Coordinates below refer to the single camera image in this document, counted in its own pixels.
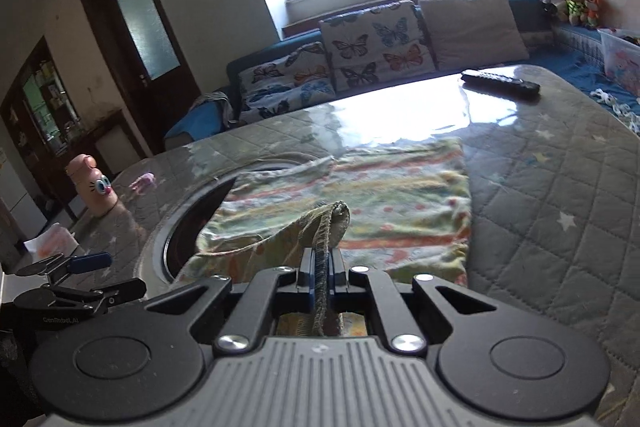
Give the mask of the upright butterfly print cushion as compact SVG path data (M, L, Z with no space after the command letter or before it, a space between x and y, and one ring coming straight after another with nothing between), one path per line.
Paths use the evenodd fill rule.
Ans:
M436 70L410 0L327 18L319 28L337 91L422 78Z

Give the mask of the round black induction cooktop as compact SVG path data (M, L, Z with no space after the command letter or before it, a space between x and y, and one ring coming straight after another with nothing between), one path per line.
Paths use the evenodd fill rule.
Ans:
M198 251L198 234L213 218L241 173L281 170L313 159L314 156L304 153L262 157L216 173L212 179L189 190L160 220L142 248L136 275L145 281L146 295L153 297L168 291L183 265Z

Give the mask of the pink cartoon water bottle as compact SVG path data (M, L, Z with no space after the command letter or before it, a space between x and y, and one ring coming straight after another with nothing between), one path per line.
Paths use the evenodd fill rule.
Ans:
M118 202L111 181L88 154L80 154L66 167L67 176L75 185L76 192L94 217L102 217Z

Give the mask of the clear plastic storage box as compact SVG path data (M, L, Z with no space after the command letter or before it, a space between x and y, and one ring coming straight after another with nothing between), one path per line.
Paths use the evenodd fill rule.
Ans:
M599 28L606 77L620 87L639 96L640 46L639 31Z

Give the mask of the brown bear plush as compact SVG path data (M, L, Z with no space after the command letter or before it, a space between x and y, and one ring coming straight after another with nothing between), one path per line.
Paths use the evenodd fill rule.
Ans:
M568 22L572 26L582 26L587 19L587 0L565 0Z

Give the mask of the blue corner sofa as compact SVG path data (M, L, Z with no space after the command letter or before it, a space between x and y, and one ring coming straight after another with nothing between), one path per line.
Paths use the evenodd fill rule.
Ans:
M555 72L585 94L602 89L614 95L620 103L639 110L638 96L606 77L601 39L597 31L553 23L544 15L539 0L509 0L509 3L532 63ZM229 83L216 91L228 95L234 118L240 115L239 75L242 70L287 56L300 46L316 41L321 41L319 29L284 39L229 63Z

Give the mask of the grey quilted star tablecloth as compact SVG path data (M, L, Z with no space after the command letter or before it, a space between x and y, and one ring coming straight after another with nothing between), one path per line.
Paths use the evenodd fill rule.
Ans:
M113 280L137 272L166 291L162 261L171 225L229 176L350 148L457 136L472 197L468 280L480 293L549 317L597 341L611 365L597 412L584 426L639 421L639 140L611 113L547 69L511 74L539 83L535 103L474 92L458 76L416 81L227 131L138 162L117 185L154 172L157 188L129 196L114 217L82 219L85 246L121 241ZM351 343L349 357L298 355L228 376L168 426L480 426L431 375L384 362Z

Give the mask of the floral children's pajama garment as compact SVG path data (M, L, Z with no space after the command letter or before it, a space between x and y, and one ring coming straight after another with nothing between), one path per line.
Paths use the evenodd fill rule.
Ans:
M235 178L195 241L175 287L297 267L307 248L339 251L400 283L433 274L465 286L471 191L460 139L353 148L282 170Z

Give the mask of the dark wooden door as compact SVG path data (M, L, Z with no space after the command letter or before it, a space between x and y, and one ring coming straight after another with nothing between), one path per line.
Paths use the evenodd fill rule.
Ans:
M201 94L160 0L80 0L107 68L144 141L169 129Z

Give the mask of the small pink toy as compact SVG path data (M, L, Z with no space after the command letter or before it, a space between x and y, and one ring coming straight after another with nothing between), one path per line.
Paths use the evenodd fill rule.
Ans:
M129 188L131 191L134 191L136 194L142 194L146 190L149 190L150 187L155 185L155 176L152 172L143 173L141 176L138 176L137 179L132 181L129 184Z

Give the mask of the orange fox plush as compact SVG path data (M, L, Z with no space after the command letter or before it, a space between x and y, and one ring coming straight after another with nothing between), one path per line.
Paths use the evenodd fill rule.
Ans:
M585 0L585 26L589 29L597 29L600 26L601 0Z

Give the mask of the black remote control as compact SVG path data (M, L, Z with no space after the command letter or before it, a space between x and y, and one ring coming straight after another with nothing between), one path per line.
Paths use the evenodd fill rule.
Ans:
M536 82L521 78L484 72L484 70L467 69L461 73L465 86L476 91L498 94L518 100L536 100L540 95L540 86Z

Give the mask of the blue folded blanket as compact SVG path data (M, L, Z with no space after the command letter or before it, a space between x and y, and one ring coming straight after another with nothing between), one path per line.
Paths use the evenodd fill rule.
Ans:
M228 95L222 91L203 94L165 134L165 150L209 138L229 130L234 123L234 109Z

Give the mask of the pile of small clothes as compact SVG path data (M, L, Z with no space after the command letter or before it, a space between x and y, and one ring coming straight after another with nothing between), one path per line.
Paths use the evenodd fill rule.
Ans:
M619 120L628 130L635 135L640 134L640 115L637 109L632 109L626 103L620 103L611 93L602 89L596 89L589 93L597 103L609 109L615 118Z

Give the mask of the plain beige cushion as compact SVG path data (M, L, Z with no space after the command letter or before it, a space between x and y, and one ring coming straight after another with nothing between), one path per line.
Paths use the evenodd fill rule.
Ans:
M527 60L509 0L420 0L442 72Z

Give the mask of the low butterfly print cushion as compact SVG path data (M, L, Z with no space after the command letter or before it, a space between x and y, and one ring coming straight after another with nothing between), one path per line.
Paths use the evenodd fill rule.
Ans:
M304 44L287 56L240 72L244 124L333 101L326 51L320 41Z

